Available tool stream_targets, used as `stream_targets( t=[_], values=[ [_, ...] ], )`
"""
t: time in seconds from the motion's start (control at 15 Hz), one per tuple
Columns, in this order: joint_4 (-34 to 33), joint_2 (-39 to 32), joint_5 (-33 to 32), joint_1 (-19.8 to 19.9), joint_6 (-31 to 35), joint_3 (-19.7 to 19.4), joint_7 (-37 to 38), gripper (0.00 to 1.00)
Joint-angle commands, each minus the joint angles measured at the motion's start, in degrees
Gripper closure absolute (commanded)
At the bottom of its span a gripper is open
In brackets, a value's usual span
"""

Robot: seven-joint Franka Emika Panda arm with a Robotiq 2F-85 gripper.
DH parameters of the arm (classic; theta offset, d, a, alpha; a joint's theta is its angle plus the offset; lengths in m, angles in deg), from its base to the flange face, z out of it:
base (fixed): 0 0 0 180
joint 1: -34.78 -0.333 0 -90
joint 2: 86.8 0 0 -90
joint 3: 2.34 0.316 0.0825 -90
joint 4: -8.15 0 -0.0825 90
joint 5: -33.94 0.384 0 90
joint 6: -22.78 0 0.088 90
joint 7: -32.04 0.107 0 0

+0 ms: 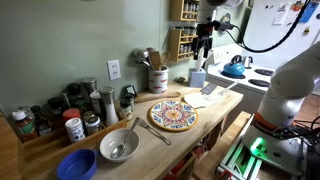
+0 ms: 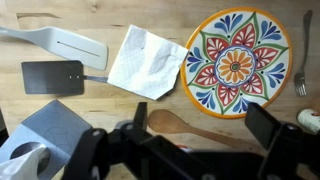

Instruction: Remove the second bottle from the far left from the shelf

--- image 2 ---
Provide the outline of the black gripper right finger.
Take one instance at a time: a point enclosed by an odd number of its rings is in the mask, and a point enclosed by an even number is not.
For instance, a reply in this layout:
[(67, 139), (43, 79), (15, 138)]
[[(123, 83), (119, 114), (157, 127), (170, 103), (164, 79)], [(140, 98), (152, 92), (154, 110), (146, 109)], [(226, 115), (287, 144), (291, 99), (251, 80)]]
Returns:
[(248, 105), (245, 125), (267, 151), (258, 171), (260, 180), (302, 180), (299, 164), (320, 177), (320, 134), (280, 122), (257, 103)]

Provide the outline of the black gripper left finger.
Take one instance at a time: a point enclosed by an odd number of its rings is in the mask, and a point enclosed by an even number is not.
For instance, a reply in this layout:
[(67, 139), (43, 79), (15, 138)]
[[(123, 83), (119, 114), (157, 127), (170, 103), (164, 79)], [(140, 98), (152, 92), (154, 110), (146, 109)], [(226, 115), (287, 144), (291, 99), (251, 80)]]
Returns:
[(116, 164), (124, 164), (141, 179), (141, 159), (125, 126), (129, 124), (145, 130), (146, 118), (147, 103), (139, 102), (133, 120), (121, 121), (111, 133), (101, 128), (86, 130), (65, 167), (62, 180), (104, 180), (110, 167)]

